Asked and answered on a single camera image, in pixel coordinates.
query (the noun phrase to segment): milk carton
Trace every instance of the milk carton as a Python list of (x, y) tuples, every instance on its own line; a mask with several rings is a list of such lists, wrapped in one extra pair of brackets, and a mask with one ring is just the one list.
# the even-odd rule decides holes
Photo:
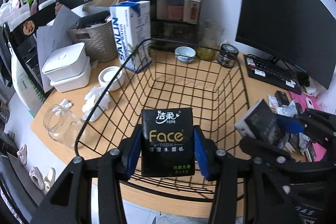
[[(137, 45), (151, 37), (150, 2), (138, 0), (125, 1), (111, 6), (110, 13), (119, 60), (121, 64), (124, 64)], [(151, 61), (147, 41), (126, 62), (125, 68), (139, 73)]]

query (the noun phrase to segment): black keyboard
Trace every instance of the black keyboard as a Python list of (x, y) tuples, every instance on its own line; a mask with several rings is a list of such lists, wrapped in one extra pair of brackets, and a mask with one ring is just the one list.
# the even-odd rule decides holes
[(276, 85), (282, 89), (301, 94), (301, 88), (295, 74), (267, 60), (254, 55), (244, 55), (247, 74), (249, 77)]

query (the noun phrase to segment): pink mat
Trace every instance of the pink mat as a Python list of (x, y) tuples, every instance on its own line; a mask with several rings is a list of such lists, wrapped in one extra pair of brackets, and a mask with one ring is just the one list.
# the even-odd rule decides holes
[[(314, 109), (320, 110), (319, 106), (317, 105), (316, 98), (313, 96), (308, 96), (302, 93), (301, 95), (298, 95), (294, 92), (289, 91), (289, 95), (294, 100), (295, 103), (299, 103), (302, 107), (303, 110), (307, 108), (307, 103), (306, 103), (306, 97), (308, 97), (314, 106)], [(324, 157), (326, 150), (324, 147), (320, 146), (318, 143), (313, 143), (313, 147), (316, 153), (316, 159), (314, 161), (320, 161)]]

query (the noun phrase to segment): screw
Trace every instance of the screw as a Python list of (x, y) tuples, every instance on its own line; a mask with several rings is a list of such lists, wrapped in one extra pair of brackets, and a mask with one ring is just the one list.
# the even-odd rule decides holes
[(216, 154), (218, 156), (225, 156), (226, 155), (226, 151), (224, 149), (217, 149)]
[(277, 163), (282, 164), (286, 161), (286, 158), (284, 156), (277, 157)]
[(82, 157), (77, 156), (77, 157), (73, 158), (72, 161), (73, 161), (74, 164), (78, 164), (78, 163), (82, 162)]
[(113, 148), (113, 149), (110, 150), (110, 154), (112, 156), (119, 155), (119, 153), (120, 153), (120, 150), (118, 148)]
[(286, 194), (289, 194), (291, 192), (291, 187), (288, 185), (282, 186), (282, 189), (285, 191)]
[(259, 158), (259, 157), (255, 157), (255, 158), (253, 159), (253, 161), (254, 161), (255, 164), (261, 164), (261, 163), (263, 162), (262, 159)]

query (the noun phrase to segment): woven basket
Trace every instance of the woven basket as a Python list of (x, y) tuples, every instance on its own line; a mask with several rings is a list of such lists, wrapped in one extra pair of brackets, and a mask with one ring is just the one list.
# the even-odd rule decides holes
[(111, 22), (78, 30), (73, 25), (68, 29), (68, 33), (74, 43), (85, 43), (86, 55), (91, 60), (108, 62), (118, 55)]

